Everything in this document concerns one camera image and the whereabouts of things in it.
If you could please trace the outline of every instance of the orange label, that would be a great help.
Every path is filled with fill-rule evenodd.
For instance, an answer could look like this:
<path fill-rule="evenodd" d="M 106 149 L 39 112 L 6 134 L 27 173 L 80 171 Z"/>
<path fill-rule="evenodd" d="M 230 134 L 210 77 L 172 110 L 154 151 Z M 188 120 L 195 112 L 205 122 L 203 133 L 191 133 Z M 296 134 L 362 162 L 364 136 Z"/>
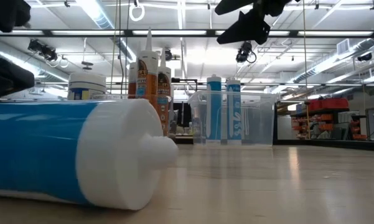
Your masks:
<path fill-rule="evenodd" d="M 129 99 L 136 97 L 137 83 L 129 83 Z"/>
<path fill-rule="evenodd" d="M 138 60 L 138 77 L 136 95 L 149 102 L 156 108 L 157 106 L 157 76 L 149 73 L 144 61 Z"/>
<path fill-rule="evenodd" d="M 157 74 L 157 113 L 161 119 L 163 135 L 167 136 L 169 132 L 169 100 L 170 81 L 166 74 Z"/>

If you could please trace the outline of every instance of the table surface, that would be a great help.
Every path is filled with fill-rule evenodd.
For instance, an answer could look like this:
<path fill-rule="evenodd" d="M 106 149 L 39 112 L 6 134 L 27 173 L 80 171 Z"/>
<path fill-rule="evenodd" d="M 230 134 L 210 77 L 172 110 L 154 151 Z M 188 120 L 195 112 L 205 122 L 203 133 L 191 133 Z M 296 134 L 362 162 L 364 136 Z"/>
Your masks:
<path fill-rule="evenodd" d="M 2 223 L 374 224 L 374 152 L 181 145 L 141 211 L 0 198 Z"/>

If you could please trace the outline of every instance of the blue and white tube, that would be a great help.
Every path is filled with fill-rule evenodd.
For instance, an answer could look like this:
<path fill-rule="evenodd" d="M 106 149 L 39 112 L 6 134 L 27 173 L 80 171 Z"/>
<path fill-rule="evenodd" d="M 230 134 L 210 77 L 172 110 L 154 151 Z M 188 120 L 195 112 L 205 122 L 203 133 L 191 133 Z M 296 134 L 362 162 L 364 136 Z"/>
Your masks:
<path fill-rule="evenodd" d="M 147 100 L 0 103 L 0 196 L 139 210 L 177 146 Z"/>
<path fill-rule="evenodd" d="M 241 82 L 227 81 L 227 144 L 242 144 Z"/>
<path fill-rule="evenodd" d="M 222 133 L 222 79 L 207 78 L 206 144 L 220 144 Z"/>

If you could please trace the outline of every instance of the clear plastic bin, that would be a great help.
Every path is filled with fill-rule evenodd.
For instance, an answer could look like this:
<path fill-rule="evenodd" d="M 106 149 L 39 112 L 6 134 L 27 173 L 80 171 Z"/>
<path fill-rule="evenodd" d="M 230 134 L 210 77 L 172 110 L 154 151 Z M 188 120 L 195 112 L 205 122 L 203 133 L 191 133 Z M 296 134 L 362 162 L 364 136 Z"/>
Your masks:
<path fill-rule="evenodd" d="M 212 105 L 213 99 L 217 101 L 216 106 Z M 192 110 L 194 144 L 269 147 L 273 145 L 276 95 L 198 91 L 188 102 Z"/>

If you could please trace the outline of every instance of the caulk tube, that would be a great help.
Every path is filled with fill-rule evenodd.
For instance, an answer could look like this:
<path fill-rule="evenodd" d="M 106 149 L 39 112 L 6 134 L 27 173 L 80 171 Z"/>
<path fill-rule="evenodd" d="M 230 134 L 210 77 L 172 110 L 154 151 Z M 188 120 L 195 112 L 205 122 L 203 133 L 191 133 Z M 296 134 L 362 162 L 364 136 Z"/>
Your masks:
<path fill-rule="evenodd" d="M 138 210 L 176 157 L 144 99 L 0 103 L 0 196 Z"/>
<path fill-rule="evenodd" d="M 131 62 L 130 69 L 129 69 L 129 86 L 128 86 L 129 99 L 136 97 L 137 74 L 138 74 L 138 64 L 136 62 Z"/>
<path fill-rule="evenodd" d="M 148 31 L 145 50 L 138 55 L 137 97 L 145 98 L 157 107 L 157 63 L 158 56 L 152 51 L 151 28 Z"/>
<path fill-rule="evenodd" d="M 220 144 L 222 121 L 222 79 L 207 78 L 206 144 Z"/>
<path fill-rule="evenodd" d="M 163 135 L 169 134 L 169 99 L 171 96 L 171 72 L 166 67 L 166 55 L 162 50 L 161 66 L 157 68 L 157 113 L 162 123 Z"/>
<path fill-rule="evenodd" d="M 227 81 L 227 144 L 242 144 L 241 82 Z"/>

